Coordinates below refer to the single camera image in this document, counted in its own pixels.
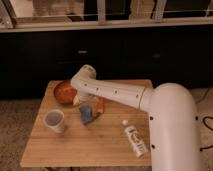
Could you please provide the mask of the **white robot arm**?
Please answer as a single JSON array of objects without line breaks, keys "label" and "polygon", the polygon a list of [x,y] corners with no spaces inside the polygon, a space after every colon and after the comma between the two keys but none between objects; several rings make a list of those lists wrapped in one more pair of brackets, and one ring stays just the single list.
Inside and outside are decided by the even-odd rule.
[{"label": "white robot arm", "polygon": [[82,66],[70,84],[83,101],[96,95],[148,113],[152,171],[204,171],[197,107],[185,87],[102,81],[90,65]]}]

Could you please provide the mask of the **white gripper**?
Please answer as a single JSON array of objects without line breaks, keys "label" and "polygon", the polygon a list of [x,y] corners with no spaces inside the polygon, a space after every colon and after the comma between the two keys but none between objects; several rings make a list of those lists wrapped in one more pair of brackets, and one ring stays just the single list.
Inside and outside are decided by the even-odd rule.
[{"label": "white gripper", "polygon": [[83,92],[83,91],[78,91],[77,95],[73,99],[73,106],[78,106],[80,104],[80,101],[88,101],[91,99],[91,106],[93,112],[98,111],[98,104],[99,104],[99,99],[97,97],[93,98],[92,94]]}]

